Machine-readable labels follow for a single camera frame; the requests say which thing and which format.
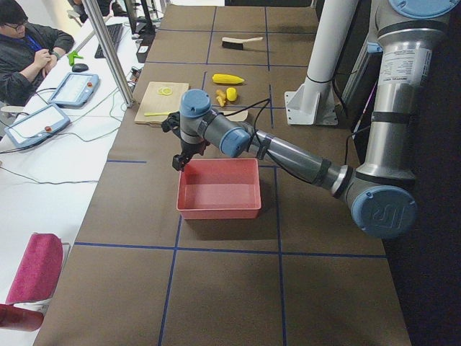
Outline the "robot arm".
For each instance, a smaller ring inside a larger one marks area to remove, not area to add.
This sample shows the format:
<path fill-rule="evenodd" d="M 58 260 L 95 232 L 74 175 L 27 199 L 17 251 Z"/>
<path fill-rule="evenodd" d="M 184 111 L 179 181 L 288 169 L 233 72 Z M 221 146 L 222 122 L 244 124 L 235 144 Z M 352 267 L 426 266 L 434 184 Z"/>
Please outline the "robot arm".
<path fill-rule="evenodd" d="M 368 50 L 382 56 L 375 105 L 364 163 L 352 168 L 258 130 L 233 122 L 214 110 L 200 89 L 182 95 L 179 110 L 162 122 L 182 151 L 172 165 L 181 171 L 208 145 L 236 158 L 249 152 L 270 161 L 308 184 L 329 190 L 344 201 L 356 225 L 366 234 L 390 239 L 409 231 L 417 204 L 410 193 L 411 119 L 429 74 L 434 47 L 446 35 L 458 1 L 374 1 L 370 10 Z"/>

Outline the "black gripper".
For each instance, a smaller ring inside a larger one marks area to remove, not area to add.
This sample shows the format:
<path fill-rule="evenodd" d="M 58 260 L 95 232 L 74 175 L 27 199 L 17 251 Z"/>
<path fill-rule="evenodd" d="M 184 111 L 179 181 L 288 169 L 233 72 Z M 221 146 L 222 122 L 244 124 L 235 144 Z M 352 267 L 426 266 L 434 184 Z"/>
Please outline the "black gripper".
<path fill-rule="evenodd" d="M 205 149 L 210 145 L 208 141 L 200 137 L 196 143 L 189 143 L 182 138 L 179 112 L 169 113 L 167 118 L 161 123 L 161 128 L 164 133 L 171 131 L 177 138 L 180 139 L 182 152 L 174 155 L 172 159 L 172 166 L 177 171 L 183 171 L 184 161 L 190 161 L 195 154 L 202 156 Z"/>

